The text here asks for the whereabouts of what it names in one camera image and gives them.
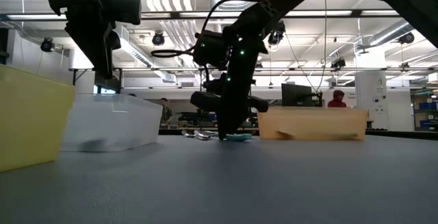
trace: person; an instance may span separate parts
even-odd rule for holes
[[[169,108],[168,100],[166,98],[161,98],[160,101],[163,106],[161,124],[165,124],[169,121],[170,117],[172,116],[172,110]]]
[[[335,90],[333,92],[333,100],[329,101],[327,107],[329,108],[347,108],[347,104],[345,104],[342,99],[344,98],[344,92],[342,90]]]

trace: computer monitor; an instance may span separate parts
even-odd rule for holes
[[[281,84],[283,107],[313,107],[312,88],[295,84]]]

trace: desk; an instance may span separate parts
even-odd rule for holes
[[[0,223],[351,224],[438,219],[438,142],[160,136],[0,174]]]

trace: orange bin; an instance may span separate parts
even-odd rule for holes
[[[269,107],[257,118],[262,140],[363,141],[368,114],[360,109]]]

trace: red shirt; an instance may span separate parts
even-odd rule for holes
[[[347,104],[345,104],[343,101],[331,100],[327,104],[327,107],[329,107],[329,108],[347,108]]]

